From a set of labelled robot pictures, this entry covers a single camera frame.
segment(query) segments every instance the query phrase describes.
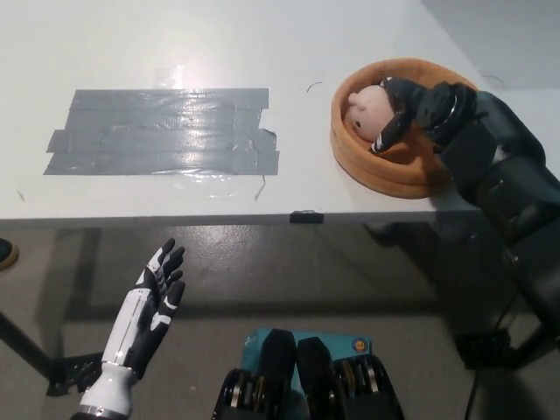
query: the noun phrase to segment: teal box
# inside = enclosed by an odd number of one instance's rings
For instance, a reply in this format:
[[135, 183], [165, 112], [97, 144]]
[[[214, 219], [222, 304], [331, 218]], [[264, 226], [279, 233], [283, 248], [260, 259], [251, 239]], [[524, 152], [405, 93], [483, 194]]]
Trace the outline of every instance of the teal box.
[[[243, 356], [241, 358], [241, 369], [255, 372], [259, 356], [261, 354], [261, 346], [264, 339], [267, 338], [271, 328], [260, 328], [253, 332], [245, 339]], [[326, 332], [308, 332], [308, 331], [292, 331], [296, 344], [303, 339], [310, 337], [319, 337], [325, 346], [331, 352], [332, 360], [345, 359], [346, 357], [359, 356], [361, 354], [371, 353], [371, 339], [366, 336], [352, 336], [343, 334], [329, 334]], [[291, 380], [291, 394], [288, 402], [288, 418], [295, 420], [307, 418], [307, 404], [305, 403], [305, 394], [299, 382], [298, 368], [294, 371]]]

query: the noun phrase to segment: wooden bowl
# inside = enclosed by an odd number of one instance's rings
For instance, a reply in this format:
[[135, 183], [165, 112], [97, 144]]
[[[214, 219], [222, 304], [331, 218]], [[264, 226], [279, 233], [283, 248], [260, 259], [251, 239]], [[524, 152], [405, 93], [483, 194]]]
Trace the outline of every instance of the wooden bowl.
[[379, 155], [368, 152], [362, 140], [344, 121], [348, 96], [387, 76], [397, 76], [433, 88], [441, 81], [470, 81], [453, 71], [422, 59], [388, 59], [358, 70], [340, 85], [332, 99], [331, 146], [340, 166], [364, 186], [394, 197], [420, 199], [445, 189], [451, 180], [434, 156], [433, 143], [414, 124], [402, 142]]

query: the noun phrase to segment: white robotic hand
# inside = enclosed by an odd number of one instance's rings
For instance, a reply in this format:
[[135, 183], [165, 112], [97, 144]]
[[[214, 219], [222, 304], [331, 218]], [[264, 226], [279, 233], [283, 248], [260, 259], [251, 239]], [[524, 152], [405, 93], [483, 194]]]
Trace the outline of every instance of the white robotic hand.
[[178, 269], [185, 248], [172, 252], [174, 246], [171, 238], [156, 252], [126, 295], [103, 353], [101, 376], [81, 399], [80, 418], [130, 416], [132, 386], [144, 376], [185, 290]]

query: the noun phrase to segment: shoe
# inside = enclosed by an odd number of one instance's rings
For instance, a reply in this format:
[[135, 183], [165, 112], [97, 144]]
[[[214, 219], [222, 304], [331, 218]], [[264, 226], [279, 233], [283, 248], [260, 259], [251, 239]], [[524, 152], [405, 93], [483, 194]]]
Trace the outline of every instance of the shoe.
[[10, 241], [0, 238], [0, 271], [6, 270], [18, 260], [19, 249]]

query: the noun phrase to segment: robotic hand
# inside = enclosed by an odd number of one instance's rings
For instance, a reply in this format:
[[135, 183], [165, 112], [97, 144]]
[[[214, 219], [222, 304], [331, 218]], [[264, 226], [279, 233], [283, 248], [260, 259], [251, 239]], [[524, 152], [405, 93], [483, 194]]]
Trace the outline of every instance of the robotic hand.
[[458, 193], [479, 207], [507, 246], [516, 285], [550, 336], [560, 336], [560, 182], [544, 149], [508, 105], [461, 83], [427, 88], [381, 82], [395, 117], [372, 144], [398, 142], [412, 123], [434, 143]]
[[129, 418], [132, 386], [144, 376], [185, 290], [178, 270], [185, 249], [172, 252], [174, 246], [170, 239], [156, 252], [126, 295], [103, 353], [101, 376], [72, 420]]

